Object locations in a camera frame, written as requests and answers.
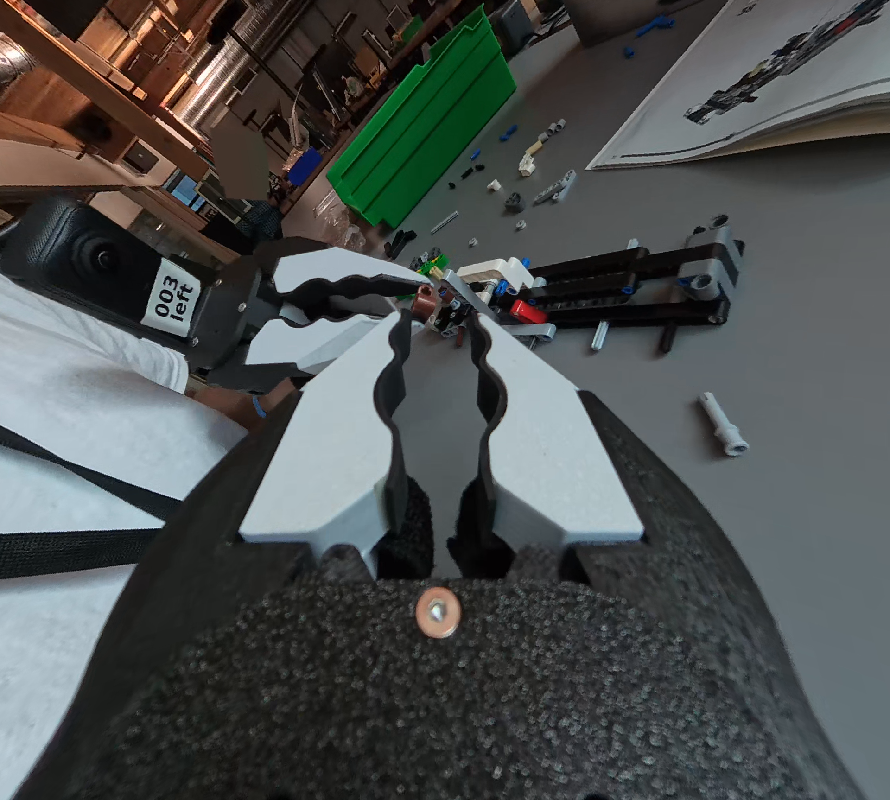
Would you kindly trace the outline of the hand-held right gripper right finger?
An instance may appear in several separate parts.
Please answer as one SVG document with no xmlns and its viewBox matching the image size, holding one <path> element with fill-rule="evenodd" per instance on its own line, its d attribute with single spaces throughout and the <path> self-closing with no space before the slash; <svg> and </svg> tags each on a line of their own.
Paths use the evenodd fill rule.
<svg viewBox="0 0 890 800">
<path fill-rule="evenodd" d="M 643 525 L 590 415 L 592 396 L 482 314 L 470 323 L 485 420 L 471 525 L 488 544 L 634 543 Z"/>
</svg>

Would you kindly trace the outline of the person's left hand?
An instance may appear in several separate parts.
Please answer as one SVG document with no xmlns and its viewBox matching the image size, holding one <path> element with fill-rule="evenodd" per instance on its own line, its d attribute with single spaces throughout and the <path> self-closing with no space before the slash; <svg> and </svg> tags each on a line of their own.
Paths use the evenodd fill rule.
<svg viewBox="0 0 890 800">
<path fill-rule="evenodd" d="M 186 397 L 218 411 L 246 430 L 253 432 L 261 421 L 291 394 L 296 392 L 291 379 L 279 383 L 267 394 L 254 395 L 217 386 L 195 386 L 184 393 Z"/>
</svg>

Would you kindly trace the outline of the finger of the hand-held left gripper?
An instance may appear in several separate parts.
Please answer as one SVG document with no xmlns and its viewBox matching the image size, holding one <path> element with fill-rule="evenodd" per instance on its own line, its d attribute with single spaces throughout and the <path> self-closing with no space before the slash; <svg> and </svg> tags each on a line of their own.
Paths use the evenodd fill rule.
<svg viewBox="0 0 890 800">
<path fill-rule="evenodd" d="M 385 316 L 323 317 L 300 327 L 278 317 L 248 345 L 243 374 L 263 379 L 331 370 L 340 379 L 376 379 L 393 358 L 388 336 L 397 326 L 397 310 Z"/>
<path fill-rule="evenodd" d="M 400 315 L 393 299 L 431 290 L 422 274 L 341 248 L 274 257 L 270 286 L 268 319 L 288 327 L 376 327 L 390 314 Z"/>
</svg>

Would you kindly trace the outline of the green plastic bin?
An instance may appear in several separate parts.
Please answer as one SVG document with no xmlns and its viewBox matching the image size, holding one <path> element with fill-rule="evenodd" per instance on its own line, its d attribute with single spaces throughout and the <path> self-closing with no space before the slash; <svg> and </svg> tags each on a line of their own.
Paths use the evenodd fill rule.
<svg viewBox="0 0 890 800">
<path fill-rule="evenodd" d="M 327 172 L 370 225 L 398 227 L 516 89 L 483 5 L 436 41 Z"/>
</svg>

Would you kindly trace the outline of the black lego chassis assembly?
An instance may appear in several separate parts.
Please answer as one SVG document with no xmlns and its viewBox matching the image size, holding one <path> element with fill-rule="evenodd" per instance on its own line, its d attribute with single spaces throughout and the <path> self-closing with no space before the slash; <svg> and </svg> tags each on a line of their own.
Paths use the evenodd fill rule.
<svg viewBox="0 0 890 800">
<path fill-rule="evenodd" d="M 678 249 L 652 253 L 632 239 L 620 250 L 532 268 L 527 259 L 494 259 L 433 270 L 441 297 L 436 329 L 463 335 L 482 306 L 533 347 L 558 329 L 591 329 L 592 350 L 610 329 L 658 327 L 659 351 L 671 352 L 681 327 L 723 326 L 743 267 L 745 243 L 720 214 L 697 225 Z"/>
</svg>

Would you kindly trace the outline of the grey power adapter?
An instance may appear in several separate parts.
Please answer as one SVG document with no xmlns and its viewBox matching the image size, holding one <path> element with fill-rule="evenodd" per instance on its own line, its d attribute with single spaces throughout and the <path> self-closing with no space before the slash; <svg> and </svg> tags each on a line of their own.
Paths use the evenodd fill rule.
<svg viewBox="0 0 890 800">
<path fill-rule="evenodd" d="M 535 36 L 535 28 L 521 0 L 510 0 L 488 16 L 506 58 L 520 52 Z"/>
</svg>

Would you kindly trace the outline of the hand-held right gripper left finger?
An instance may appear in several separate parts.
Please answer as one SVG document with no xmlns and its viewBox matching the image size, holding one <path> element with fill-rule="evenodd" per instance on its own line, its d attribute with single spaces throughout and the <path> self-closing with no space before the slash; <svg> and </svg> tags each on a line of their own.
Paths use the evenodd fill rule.
<svg viewBox="0 0 890 800">
<path fill-rule="evenodd" d="M 409 479 L 394 413 L 406 390 L 412 316 L 379 320 L 307 383 L 239 526 L 249 543 L 352 546 L 373 578 L 379 545 L 406 522 Z"/>
</svg>

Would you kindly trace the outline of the grey angled lego beam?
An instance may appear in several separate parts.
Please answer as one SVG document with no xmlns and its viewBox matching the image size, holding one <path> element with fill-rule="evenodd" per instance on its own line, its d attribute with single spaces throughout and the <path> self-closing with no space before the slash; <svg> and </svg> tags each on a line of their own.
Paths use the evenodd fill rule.
<svg viewBox="0 0 890 800">
<path fill-rule="evenodd" d="M 567 196 L 576 179 L 576 171 L 567 171 L 560 180 L 540 192 L 540 194 L 535 197 L 533 205 L 542 205 L 546 202 L 560 203 Z"/>
</svg>

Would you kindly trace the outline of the clear plastic bag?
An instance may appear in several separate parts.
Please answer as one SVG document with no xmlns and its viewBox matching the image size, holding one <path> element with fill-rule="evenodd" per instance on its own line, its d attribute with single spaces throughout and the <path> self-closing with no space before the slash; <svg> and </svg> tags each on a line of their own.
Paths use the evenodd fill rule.
<svg viewBox="0 0 890 800">
<path fill-rule="evenodd" d="M 322 243 L 356 253 L 364 253 L 369 242 L 350 208 L 330 192 L 314 208 L 316 238 Z"/>
</svg>

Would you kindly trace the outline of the white lego axle pin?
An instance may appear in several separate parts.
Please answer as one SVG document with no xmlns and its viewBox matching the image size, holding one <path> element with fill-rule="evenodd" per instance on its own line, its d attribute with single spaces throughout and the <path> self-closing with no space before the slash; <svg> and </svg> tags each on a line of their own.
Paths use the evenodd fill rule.
<svg viewBox="0 0 890 800">
<path fill-rule="evenodd" d="M 724 409 L 711 392 L 702 393 L 698 398 L 704 413 L 713 427 L 715 438 L 727 457 L 740 457 L 750 449 L 742 438 L 738 426 L 733 424 Z"/>
</svg>

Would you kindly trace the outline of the lego instruction booklet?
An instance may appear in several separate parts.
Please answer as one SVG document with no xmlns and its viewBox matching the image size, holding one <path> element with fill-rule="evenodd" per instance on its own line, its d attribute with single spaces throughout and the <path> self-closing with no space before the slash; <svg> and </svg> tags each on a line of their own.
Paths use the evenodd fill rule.
<svg viewBox="0 0 890 800">
<path fill-rule="evenodd" d="M 889 132 L 889 0 L 729 0 L 588 170 Z"/>
</svg>

